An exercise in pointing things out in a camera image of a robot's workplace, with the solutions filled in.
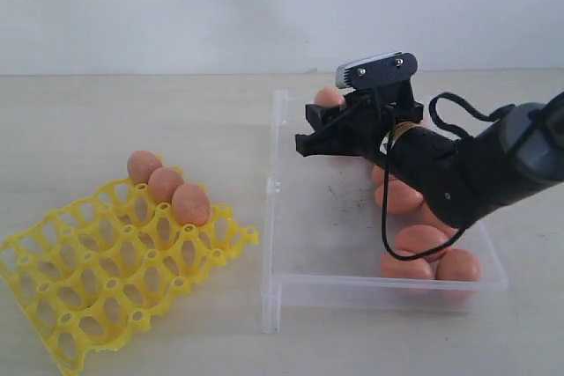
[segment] egg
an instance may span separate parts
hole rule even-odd
[[[314,103],[321,107],[334,107],[345,104],[345,96],[338,88],[324,87],[315,95]]]
[[[195,184],[182,184],[172,199],[172,209],[180,225],[205,225],[210,218],[212,206],[204,190]]]
[[[390,181],[395,180],[396,177],[390,173]],[[372,169],[372,182],[378,186],[384,183],[384,170],[379,166],[374,166]]]
[[[434,215],[431,209],[429,209],[427,203],[423,203],[423,206],[421,207],[421,223],[434,226],[444,232],[449,238],[456,233],[455,228],[445,225],[437,216]]]
[[[413,254],[423,253],[430,248],[447,242],[449,237],[444,232],[429,225],[410,225],[397,233],[394,245],[397,249],[411,251]],[[427,262],[436,262],[445,255],[447,249],[423,258]]]
[[[400,255],[413,255],[412,252],[396,250]],[[388,253],[380,258],[380,274],[383,277],[402,279],[434,279],[433,268],[423,259],[402,261],[395,259]]]
[[[149,194],[157,204],[170,203],[173,193],[183,183],[182,176],[172,167],[160,167],[149,178]]]
[[[150,151],[135,151],[127,161],[127,172],[135,185],[149,182],[151,174],[160,167],[162,162]]]
[[[383,206],[384,186],[375,191],[376,204]],[[400,215],[415,211],[423,203],[423,195],[400,180],[389,182],[388,213]]]
[[[439,260],[435,277],[441,281],[477,282],[481,278],[479,259],[470,251],[453,248]],[[443,293],[455,301],[466,300],[472,295],[472,291],[459,290],[445,290]]]

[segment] white wall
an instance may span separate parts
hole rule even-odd
[[[0,74],[564,67],[564,0],[0,0]]]

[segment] clear plastic container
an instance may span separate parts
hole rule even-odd
[[[275,93],[263,234],[264,333],[279,330],[282,306],[472,312],[507,288],[482,223],[456,244],[480,259],[479,282],[379,277],[384,249],[371,165],[357,158],[305,159],[296,152],[294,135],[312,131],[304,116],[311,101],[311,96]],[[399,229],[417,222],[417,215],[390,216],[390,241]],[[466,300],[453,295],[468,291]]]

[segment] plastic egg tray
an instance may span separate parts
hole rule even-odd
[[[180,226],[169,203],[125,179],[6,239],[0,276],[61,373],[74,376],[89,350],[119,350],[211,268],[257,242],[228,204],[212,205],[206,225]]]

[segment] table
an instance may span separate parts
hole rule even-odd
[[[182,166],[211,197],[262,231],[271,95],[311,92],[332,75],[0,77],[0,237],[125,175],[137,149]],[[480,110],[547,101],[564,70],[420,72],[418,98],[441,91]],[[483,128],[461,109],[445,119]],[[283,310],[261,333],[260,246],[217,269],[118,352],[92,353],[85,376],[140,374],[557,374],[564,367],[564,187],[486,222],[510,288],[480,314]],[[0,288],[0,374],[56,376],[7,288]]]

